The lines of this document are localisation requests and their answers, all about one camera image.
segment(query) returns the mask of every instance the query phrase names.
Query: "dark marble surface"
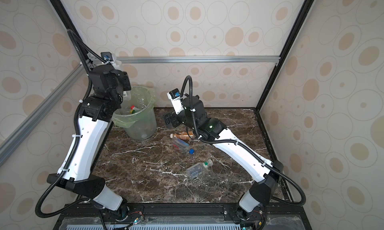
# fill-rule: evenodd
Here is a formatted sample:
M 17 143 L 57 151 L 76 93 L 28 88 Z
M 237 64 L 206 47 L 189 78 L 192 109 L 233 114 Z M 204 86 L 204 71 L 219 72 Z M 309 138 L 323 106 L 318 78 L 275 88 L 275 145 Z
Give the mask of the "dark marble surface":
M 147 140 L 135 141 L 120 127 L 113 127 L 93 174 L 103 177 L 110 189 L 128 202 L 237 202 L 252 182 L 251 176 L 219 149 L 189 141 L 195 153 L 179 152 L 169 135 L 184 126 L 167 129 L 162 120 L 170 109 L 155 109 L 157 131 Z M 269 158 L 255 115 L 250 109 L 206 109 L 258 154 Z M 197 162 L 214 163 L 200 177 L 190 180 L 185 170 Z M 275 193 L 282 197 L 281 190 Z

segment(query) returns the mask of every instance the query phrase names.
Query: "white bottle cap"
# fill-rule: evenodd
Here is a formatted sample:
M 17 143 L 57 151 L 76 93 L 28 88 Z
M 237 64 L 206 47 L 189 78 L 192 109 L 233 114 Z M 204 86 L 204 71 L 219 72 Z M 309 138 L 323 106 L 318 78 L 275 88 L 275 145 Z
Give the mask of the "white bottle cap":
M 208 159 L 207 162 L 208 162 L 208 166 L 210 166 L 210 167 L 214 165 L 214 163 L 212 162 L 211 159 Z

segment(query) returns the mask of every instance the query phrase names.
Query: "trash bin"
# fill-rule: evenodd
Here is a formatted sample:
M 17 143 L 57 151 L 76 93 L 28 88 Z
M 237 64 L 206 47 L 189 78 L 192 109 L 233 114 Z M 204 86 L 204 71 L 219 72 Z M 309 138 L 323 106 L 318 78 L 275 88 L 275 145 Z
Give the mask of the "trash bin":
M 155 91 L 143 86 L 132 86 L 123 96 L 121 108 L 112 116 L 116 126 L 124 128 L 128 136 L 135 140 L 144 140 L 156 132 L 156 118 L 153 107 L 155 104 Z M 131 106 L 139 108 L 139 112 L 130 114 Z

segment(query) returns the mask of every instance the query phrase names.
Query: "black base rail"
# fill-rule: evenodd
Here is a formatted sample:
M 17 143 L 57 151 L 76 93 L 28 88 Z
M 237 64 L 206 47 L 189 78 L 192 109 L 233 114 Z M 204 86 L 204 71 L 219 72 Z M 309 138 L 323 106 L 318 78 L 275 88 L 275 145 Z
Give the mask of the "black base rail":
M 214 217 L 221 218 L 224 222 L 239 223 L 240 219 L 236 217 L 234 211 L 236 210 L 237 203 L 148 203 L 148 204 L 129 204 L 130 212 L 140 211 L 145 218 L 153 220 L 157 217 Z M 270 203 L 266 206 L 268 218 L 274 216 L 294 217 L 299 216 L 306 230 L 312 230 L 308 218 L 302 207 L 292 206 L 281 203 Z M 108 213 L 102 213 L 104 222 L 111 224 L 130 224 L 137 217 L 140 217 L 139 213 L 130 214 L 129 217 L 123 222 L 116 222 L 108 215 Z M 92 204 L 78 204 L 72 208 L 69 208 L 63 212 L 57 220 L 53 230 L 59 230 L 63 220 L 68 218 L 84 218 L 84 217 L 100 217 L 99 210 Z M 261 221 L 261 216 L 257 213 L 254 214 L 247 221 L 242 221 L 241 227 L 252 227 L 255 221 Z

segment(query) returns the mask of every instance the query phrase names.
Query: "clear plastic bottle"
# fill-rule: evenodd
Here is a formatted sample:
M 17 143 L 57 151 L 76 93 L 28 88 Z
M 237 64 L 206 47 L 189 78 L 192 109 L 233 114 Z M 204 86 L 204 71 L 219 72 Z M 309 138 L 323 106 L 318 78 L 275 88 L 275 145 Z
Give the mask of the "clear plastic bottle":
M 172 145 L 175 146 L 180 151 L 182 151 L 183 153 L 193 154 L 195 152 L 192 148 L 190 148 L 188 143 L 186 143 L 181 139 L 178 139 L 177 137 L 172 138 Z
M 203 174 L 207 168 L 214 165 L 211 159 L 206 160 L 205 162 L 198 162 L 195 165 L 187 168 L 187 175 L 189 179 L 194 179 L 195 177 L 198 177 L 199 175 Z
M 182 139 L 182 140 L 190 140 L 191 138 L 188 136 L 188 134 L 189 136 L 191 136 L 191 138 L 194 137 L 194 134 L 192 131 L 188 131 L 188 133 L 184 131 L 179 133 L 171 133 L 170 138 L 177 137 L 178 139 Z

